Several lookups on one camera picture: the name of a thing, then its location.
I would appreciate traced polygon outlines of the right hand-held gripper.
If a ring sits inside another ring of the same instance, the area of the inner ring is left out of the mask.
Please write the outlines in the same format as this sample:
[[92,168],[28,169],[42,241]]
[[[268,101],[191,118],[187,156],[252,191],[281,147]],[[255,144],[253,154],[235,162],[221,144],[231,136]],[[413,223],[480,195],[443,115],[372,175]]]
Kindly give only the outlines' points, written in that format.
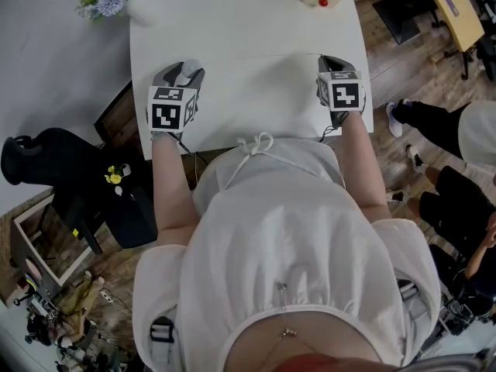
[[318,66],[317,97],[329,110],[332,128],[338,129],[351,112],[362,114],[365,109],[362,75],[351,63],[337,57],[321,55]]

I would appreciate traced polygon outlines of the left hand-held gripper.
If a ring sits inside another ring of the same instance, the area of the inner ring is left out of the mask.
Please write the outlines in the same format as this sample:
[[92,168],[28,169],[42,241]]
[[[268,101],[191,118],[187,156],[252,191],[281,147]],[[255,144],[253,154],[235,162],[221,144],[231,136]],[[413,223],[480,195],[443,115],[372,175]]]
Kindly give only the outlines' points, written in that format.
[[177,62],[165,67],[149,86],[146,113],[150,131],[182,133],[196,116],[205,70],[194,72],[186,85],[174,86],[182,66]]

